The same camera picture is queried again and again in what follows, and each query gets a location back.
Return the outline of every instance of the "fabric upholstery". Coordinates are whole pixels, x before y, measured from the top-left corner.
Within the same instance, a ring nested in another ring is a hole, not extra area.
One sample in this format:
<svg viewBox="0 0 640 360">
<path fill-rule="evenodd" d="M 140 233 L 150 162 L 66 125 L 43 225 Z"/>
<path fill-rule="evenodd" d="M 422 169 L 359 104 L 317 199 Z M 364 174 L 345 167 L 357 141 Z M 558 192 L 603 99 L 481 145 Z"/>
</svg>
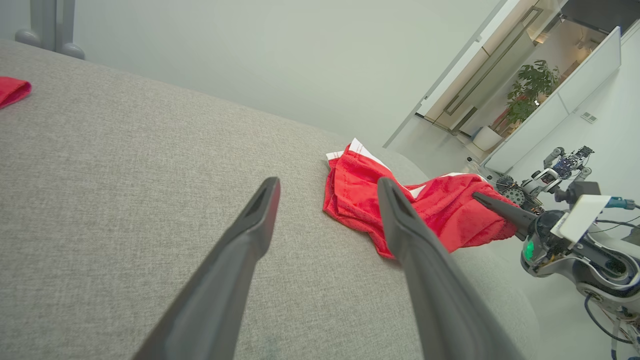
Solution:
<svg viewBox="0 0 640 360">
<path fill-rule="evenodd" d="M 421 357 L 399 265 L 322 212 L 324 154 L 348 139 L 15 42 L 0 76 L 33 85 L 0 110 L 0 358 L 131 357 L 268 176 L 282 196 L 236 359 Z M 454 257 L 532 354 L 535 317 L 499 261 Z"/>
</svg>

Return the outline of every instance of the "floor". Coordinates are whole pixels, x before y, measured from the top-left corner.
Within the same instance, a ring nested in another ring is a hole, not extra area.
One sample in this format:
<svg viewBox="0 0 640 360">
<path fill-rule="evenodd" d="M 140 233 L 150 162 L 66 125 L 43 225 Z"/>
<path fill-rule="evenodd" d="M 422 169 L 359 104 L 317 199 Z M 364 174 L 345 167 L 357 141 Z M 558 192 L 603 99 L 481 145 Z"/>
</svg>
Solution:
<svg viewBox="0 0 640 360">
<path fill-rule="evenodd" d="M 430 178 L 449 172 L 478 173 L 467 158 L 477 163 L 484 155 L 466 136 L 453 136 L 418 116 L 409 121 L 388 149 L 406 156 Z M 489 174 L 482 169 L 481 175 Z"/>
</svg>

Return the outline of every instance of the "potted plant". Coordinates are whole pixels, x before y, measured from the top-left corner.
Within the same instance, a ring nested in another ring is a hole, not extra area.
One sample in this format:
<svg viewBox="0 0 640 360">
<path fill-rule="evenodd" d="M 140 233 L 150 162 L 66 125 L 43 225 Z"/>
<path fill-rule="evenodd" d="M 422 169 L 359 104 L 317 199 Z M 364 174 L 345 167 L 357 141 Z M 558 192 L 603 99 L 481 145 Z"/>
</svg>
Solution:
<svg viewBox="0 0 640 360">
<path fill-rule="evenodd" d="M 507 94 L 507 109 L 491 126 L 480 129 L 474 144 L 486 151 L 495 146 L 503 135 L 513 132 L 536 110 L 543 98 L 556 89 L 559 75 L 560 70 L 557 67 L 550 69 L 545 60 L 536 60 L 534 65 L 522 65 L 512 91 Z"/>
</svg>

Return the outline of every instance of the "white pot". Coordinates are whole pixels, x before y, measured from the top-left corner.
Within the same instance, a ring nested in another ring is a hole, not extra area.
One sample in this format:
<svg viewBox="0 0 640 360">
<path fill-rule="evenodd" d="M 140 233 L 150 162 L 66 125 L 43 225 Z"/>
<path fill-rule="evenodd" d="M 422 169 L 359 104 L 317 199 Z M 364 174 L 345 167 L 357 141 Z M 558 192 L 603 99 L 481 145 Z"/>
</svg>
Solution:
<svg viewBox="0 0 640 360">
<path fill-rule="evenodd" d="M 476 134 L 474 138 L 474 144 L 482 151 L 487 151 L 495 146 L 502 136 L 498 135 L 495 131 L 491 130 L 488 126 L 484 126 L 480 129 L 480 132 Z"/>
</svg>

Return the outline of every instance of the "wall outlet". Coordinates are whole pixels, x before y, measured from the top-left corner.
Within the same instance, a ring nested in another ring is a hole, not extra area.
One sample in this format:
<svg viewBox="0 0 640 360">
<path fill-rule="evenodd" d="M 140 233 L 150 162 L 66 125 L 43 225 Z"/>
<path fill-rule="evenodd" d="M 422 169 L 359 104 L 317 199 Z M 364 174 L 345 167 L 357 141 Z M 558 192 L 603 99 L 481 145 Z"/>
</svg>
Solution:
<svg viewBox="0 0 640 360">
<path fill-rule="evenodd" d="M 588 122 L 590 122 L 592 124 L 594 122 L 596 122 L 596 120 L 598 120 L 598 118 L 596 118 L 595 116 L 593 116 L 590 113 L 584 113 L 584 114 L 580 115 L 580 117 L 583 118 L 584 120 L 587 120 Z"/>
</svg>

